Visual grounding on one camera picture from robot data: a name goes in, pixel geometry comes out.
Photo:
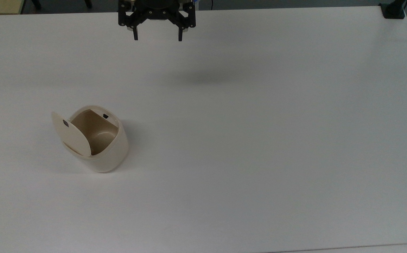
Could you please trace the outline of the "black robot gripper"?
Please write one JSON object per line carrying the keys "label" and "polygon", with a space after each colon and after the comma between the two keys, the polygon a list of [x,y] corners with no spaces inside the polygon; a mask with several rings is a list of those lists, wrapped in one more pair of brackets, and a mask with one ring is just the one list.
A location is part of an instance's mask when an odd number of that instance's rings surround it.
{"label": "black robot gripper", "polygon": [[120,0],[118,1],[118,23],[126,26],[138,40],[138,25],[146,19],[168,20],[179,29],[178,40],[183,33],[196,26],[196,6],[194,0]]}

